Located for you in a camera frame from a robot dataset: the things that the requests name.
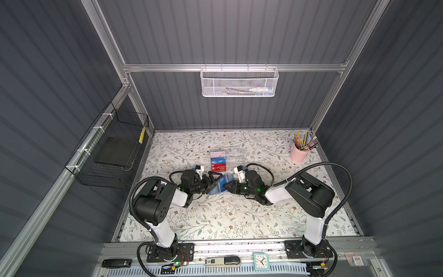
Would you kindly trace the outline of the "blue leather card holder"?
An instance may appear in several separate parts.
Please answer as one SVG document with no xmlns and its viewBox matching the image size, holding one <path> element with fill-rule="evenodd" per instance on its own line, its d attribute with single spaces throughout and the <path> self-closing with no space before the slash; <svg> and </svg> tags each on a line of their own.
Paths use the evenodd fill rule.
<svg viewBox="0 0 443 277">
<path fill-rule="evenodd" d="M 219 193 L 226 191 L 226 189 L 224 188 L 224 185 L 226 185 L 227 183 L 231 182 L 234 179 L 235 179 L 235 177 L 234 177 L 233 173 L 227 173 L 227 174 L 221 176 L 221 178 L 219 180 L 217 180 L 215 187 L 208 194 L 209 195 L 217 195 Z"/>
</svg>

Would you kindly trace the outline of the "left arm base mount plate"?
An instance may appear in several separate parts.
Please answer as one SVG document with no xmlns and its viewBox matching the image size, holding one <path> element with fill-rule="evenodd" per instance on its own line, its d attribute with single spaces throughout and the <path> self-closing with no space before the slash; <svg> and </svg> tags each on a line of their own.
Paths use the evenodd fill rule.
<svg viewBox="0 0 443 277">
<path fill-rule="evenodd" d="M 149 244 L 145 250 L 148 263 L 192 262 L 195 253 L 194 243 L 173 243 L 169 248 Z"/>
</svg>

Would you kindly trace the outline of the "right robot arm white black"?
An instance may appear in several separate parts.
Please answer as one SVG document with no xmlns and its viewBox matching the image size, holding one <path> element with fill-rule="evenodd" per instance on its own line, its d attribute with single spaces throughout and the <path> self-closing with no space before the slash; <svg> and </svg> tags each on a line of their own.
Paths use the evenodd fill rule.
<svg viewBox="0 0 443 277">
<path fill-rule="evenodd" d="M 335 192 L 307 172 L 299 173 L 279 186 L 267 186 L 255 170 L 241 174 L 243 177 L 224 184 L 223 188 L 242 195 L 261 205 L 273 205 L 293 199 L 307 213 L 306 230 L 302 237 L 305 247 L 318 247 L 323 243 L 326 218 Z"/>
</svg>

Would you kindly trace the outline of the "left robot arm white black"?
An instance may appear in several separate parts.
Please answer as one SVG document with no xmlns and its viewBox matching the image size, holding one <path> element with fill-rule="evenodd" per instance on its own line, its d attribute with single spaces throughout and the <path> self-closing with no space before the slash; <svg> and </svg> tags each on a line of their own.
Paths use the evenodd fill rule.
<svg viewBox="0 0 443 277">
<path fill-rule="evenodd" d="M 145 177 L 130 192 L 130 214 L 151 233 L 158 248 L 173 252 L 178 239 L 167 222 L 170 207 L 190 206 L 194 195 L 209 194 L 222 178 L 217 172 L 205 174 L 200 166 L 172 172 L 168 179 Z"/>
</svg>

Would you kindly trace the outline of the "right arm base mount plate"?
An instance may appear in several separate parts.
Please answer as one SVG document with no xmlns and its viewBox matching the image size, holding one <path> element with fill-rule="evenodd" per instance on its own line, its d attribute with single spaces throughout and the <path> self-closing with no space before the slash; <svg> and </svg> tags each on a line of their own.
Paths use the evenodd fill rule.
<svg viewBox="0 0 443 277">
<path fill-rule="evenodd" d="M 303 258 L 332 258 L 334 257 L 332 248 L 327 240 L 322 240 L 318 245 L 301 240 L 287 240 L 284 242 L 284 249 L 289 259 Z"/>
</svg>

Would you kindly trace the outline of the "clear acrylic organizer box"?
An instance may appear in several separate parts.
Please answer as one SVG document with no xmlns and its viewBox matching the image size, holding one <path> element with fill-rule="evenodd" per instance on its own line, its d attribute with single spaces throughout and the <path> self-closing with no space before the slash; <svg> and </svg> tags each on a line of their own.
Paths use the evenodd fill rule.
<svg viewBox="0 0 443 277">
<path fill-rule="evenodd" d="M 211 151 L 226 151 L 226 171 L 233 171 L 237 166 L 246 165 L 246 158 L 242 147 L 218 148 Z"/>
</svg>

